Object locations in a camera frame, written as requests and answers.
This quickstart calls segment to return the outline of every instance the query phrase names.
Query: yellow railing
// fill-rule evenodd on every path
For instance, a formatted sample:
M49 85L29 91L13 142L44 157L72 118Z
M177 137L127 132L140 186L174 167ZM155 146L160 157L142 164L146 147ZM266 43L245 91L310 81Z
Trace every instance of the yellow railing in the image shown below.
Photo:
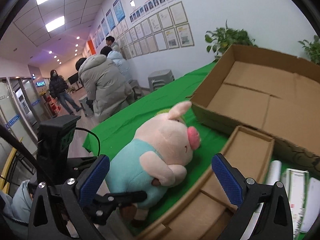
M7 161L5 162L4 168L3 168L2 172L1 172L1 177L2 178L7 178L11 163L12 163L12 161L13 161L15 155L16 155L16 152L17 152L17 149L12 148L12 150L11 150L11 152L10 152L8 158L7 158ZM2 190L3 193L8 194L10 183L6 182L2 178L0 178L0 190Z

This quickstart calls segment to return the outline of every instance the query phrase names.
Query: blue gripper pad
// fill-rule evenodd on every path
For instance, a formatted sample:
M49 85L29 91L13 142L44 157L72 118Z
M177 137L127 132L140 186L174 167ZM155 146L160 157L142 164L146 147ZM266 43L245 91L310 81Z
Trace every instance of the blue gripper pad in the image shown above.
M78 202L81 207L92 203L100 185L110 169L110 160L106 155L100 155L77 183Z
M213 156L211 166L231 204L240 207L243 202L242 188L219 155Z

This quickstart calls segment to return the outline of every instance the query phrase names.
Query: pink pig snout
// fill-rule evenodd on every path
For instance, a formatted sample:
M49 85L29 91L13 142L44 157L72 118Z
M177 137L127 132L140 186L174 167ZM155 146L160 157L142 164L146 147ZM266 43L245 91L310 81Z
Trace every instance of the pink pig snout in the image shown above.
M196 150L200 146L200 136L197 129L193 126L188 127L188 139L191 149Z

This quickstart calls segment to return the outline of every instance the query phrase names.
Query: cardboard tray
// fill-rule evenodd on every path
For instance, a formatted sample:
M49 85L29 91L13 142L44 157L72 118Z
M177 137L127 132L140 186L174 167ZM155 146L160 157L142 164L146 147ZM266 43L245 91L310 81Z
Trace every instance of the cardboard tray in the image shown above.
M274 139L270 136L239 126L221 153L245 177L261 183L269 167L273 146ZM210 166L194 186L137 239L215 240L235 210Z
M275 154L320 175L320 67L302 58L232 45L193 93L198 121L275 138Z

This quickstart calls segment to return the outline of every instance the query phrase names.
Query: ceiling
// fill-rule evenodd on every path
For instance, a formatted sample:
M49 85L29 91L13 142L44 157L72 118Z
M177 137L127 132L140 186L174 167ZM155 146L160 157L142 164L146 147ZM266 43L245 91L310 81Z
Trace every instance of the ceiling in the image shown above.
M75 56L75 49L82 53L103 1L48 0L37 5L29 0L1 39L0 56L42 68L59 66L57 59L64 63ZM63 15L65 24L48 33L45 25Z

